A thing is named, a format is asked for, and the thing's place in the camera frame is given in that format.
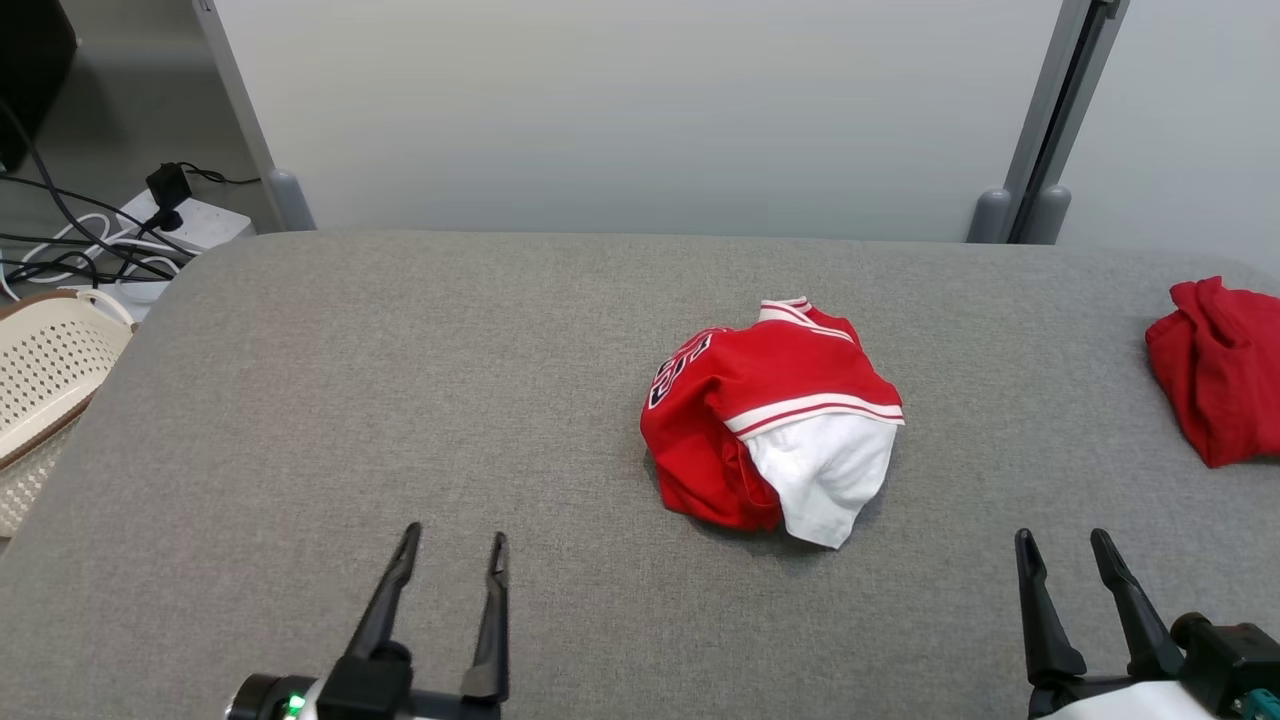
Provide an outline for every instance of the red cloth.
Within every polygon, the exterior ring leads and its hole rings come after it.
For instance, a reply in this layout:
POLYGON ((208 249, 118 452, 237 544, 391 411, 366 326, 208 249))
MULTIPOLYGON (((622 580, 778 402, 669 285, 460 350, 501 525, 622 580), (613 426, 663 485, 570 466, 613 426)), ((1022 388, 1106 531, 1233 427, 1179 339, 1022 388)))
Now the red cloth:
POLYGON ((1147 347, 1187 439, 1210 468, 1280 455, 1280 299, 1221 277, 1169 295, 1178 310, 1147 329, 1147 347))
POLYGON ((740 530, 772 530, 778 493, 742 438, 823 413, 901 423, 902 401, 876 374, 849 320, 806 300, 760 307, 748 329, 709 328, 662 366, 640 414, 667 509, 740 530))

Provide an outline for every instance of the white partition panel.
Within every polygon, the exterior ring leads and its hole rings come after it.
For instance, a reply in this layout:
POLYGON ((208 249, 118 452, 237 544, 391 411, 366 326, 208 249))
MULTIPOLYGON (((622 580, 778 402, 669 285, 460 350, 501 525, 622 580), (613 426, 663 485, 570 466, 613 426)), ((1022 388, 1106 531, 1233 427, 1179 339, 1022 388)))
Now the white partition panel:
POLYGON ((1280 3, 1132 0, 1060 183, 1059 245, 1208 252, 1280 277, 1280 3))
POLYGON ((321 228, 929 241, 1004 182, 1060 8, 198 3, 321 228))

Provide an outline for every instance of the red and white striped trim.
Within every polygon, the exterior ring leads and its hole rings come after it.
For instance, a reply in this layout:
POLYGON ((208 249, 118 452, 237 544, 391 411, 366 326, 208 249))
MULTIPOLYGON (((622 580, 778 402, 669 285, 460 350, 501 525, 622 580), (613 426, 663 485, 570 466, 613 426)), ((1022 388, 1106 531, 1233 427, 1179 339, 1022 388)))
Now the red and white striped trim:
POLYGON ((760 302, 760 315, 755 319, 758 323, 764 320, 785 320, 787 323, 794 323, 808 331, 815 332, 818 334, 838 337, 841 340, 847 340, 854 342, 854 338, 849 337, 849 333, 844 331, 837 331, 833 328, 824 328, 818 323, 814 323, 805 315, 806 311, 813 310, 813 305, 804 297, 796 300, 765 300, 760 302))
POLYGON ((905 425, 901 405, 877 405, 854 395, 841 395, 837 392, 823 392, 772 402, 754 410, 748 410, 740 415, 730 418, 724 425, 739 437, 749 439, 763 432, 772 430, 780 425, 805 420, 828 413, 844 413, 849 415, 861 415, 891 425, 905 425))

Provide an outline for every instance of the beige basket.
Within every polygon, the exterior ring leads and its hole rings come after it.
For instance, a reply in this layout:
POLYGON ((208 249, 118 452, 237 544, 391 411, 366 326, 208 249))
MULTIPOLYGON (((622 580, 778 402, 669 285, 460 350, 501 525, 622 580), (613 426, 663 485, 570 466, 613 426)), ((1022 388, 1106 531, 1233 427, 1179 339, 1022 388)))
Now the beige basket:
POLYGON ((0 309, 0 537, 22 524, 131 337, 128 311, 96 291, 49 292, 0 309))

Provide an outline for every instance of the gray fabric table surface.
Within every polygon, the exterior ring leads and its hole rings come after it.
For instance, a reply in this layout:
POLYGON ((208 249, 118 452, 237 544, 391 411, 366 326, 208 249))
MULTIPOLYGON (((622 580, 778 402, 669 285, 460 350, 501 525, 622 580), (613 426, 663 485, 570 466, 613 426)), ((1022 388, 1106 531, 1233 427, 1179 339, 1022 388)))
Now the gray fabric table surface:
POLYGON ((1280 465, 1211 471, 1148 370, 1167 290, 1225 260, 1044 247, 298 233, 195 261, 0 556, 0 717, 219 717, 319 674, 401 528, 417 685, 468 665, 512 544, 511 717, 1021 717, 1030 527, 1091 670, 1125 648, 1111 530, 1166 621, 1280 630, 1280 465), (694 332, 806 293, 901 391, 844 550, 667 512, 639 434, 694 332))

